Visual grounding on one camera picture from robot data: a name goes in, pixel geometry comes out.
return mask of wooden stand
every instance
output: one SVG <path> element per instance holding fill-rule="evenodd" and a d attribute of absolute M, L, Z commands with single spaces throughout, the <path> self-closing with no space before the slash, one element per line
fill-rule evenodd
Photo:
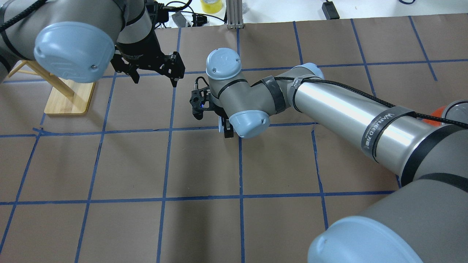
<path fill-rule="evenodd" d="M 34 72 L 21 70 L 23 66 L 29 66 Z M 11 77 L 16 72 L 39 75 L 52 85 L 52 91 L 44 109 L 45 114 L 77 115 L 87 112 L 95 82 L 77 83 L 73 80 L 61 79 L 49 73 L 36 61 L 22 61 L 8 76 Z"/>

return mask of yellow tape roll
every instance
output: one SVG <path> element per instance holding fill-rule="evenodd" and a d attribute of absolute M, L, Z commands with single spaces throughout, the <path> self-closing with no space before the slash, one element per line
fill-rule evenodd
<path fill-rule="evenodd" d="M 221 10 L 223 2 L 221 0 L 200 0 L 202 3 L 203 12 L 207 14 L 214 14 Z"/>

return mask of white floor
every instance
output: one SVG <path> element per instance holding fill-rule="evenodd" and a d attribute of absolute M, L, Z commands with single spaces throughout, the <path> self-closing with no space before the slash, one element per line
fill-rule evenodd
<path fill-rule="evenodd" d="M 226 9 L 216 14 L 224 18 Z M 305 20 L 325 20 L 322 3 L 325 0 L 243 0 L 248 10 L 244 14 L 244 23 L 271 23 Z M 390 17 L 406 15 L 435 15 L 468 13 L 468 0 L 416 0 L 412 5 L 404 5 L 398 0 L 334 0 L 340 18 Z M 195 12 L 203 13 L 200 0 L 193 0 L 190 5 Z M 184 14 L 191 21 L 190 14 Z M 223 22 L 215 18 L 208 18 L 209 25 L 222 25 Z M 170 18 L 168 27 L 177 27 Z"/>

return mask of gray robot arm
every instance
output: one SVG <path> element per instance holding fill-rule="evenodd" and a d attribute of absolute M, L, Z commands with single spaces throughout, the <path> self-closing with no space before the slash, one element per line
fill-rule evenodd
<path fill-rule="evenodd" d="M 34 2 L 0 0 L 0 24 Z M 46 1 L 1 32 L 0 80 L 24 59 L 37 60 L 58 77 L 93 82 L 112 60 L 115 70 L 130 75 L 135 83 L 136 70 L 142 68 L 168 76 L 175 86 L 185 67 L 178 52 L 161 51 L 145 4 L 145 0 Z"/>
<path fill-rule="evenodd" d="M 467 124 L 431 126 L 412 110 L 324 80 L 312 63 L 250 87 L 237 53 L 221 48 L 209 55 L 206 73 L 209 86 L 192 91 L 196 118 L 203 117 L 199 103 L 210 101 L 240 137 L 251 138 L 268 128 L 269 116 L 294 107 L 400 176 L 403 188 L 318 236 L 310 263 L 468 262 Z"/>

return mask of wooden base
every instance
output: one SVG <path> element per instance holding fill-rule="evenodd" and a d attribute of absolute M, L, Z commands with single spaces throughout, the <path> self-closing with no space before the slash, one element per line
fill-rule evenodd
<path fill-rule="evenodd" d="M 67 97 L 60 93 L 56 88 L 52 87 L 49 100 L 45 106 L 45 114 L 85 114 L 88 110 L 89 103 L 95 82 L 93 83 L 77 83 L 73 80 L 61 80 L 69 86 L 74 95 Z"/>

